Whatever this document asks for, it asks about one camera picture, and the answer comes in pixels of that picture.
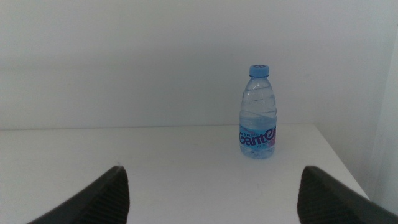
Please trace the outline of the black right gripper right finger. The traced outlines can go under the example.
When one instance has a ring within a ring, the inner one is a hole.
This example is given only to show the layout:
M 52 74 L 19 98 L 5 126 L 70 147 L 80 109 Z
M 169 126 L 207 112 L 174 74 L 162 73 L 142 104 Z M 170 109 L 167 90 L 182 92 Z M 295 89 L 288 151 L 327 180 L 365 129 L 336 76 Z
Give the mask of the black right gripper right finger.
M 297 213 L 300 223 L 397 224 L 397 215 L 317 166 L 306 166 L 302 172 Z

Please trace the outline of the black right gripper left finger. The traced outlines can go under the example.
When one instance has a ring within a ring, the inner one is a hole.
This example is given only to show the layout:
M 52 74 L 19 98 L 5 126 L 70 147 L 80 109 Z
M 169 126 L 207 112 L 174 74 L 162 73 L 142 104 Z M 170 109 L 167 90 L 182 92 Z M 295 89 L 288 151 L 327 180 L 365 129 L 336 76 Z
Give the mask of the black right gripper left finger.
M 123 166 L 114 166 L 83 190 L 32 223 L 126 223 L 129 181 Z

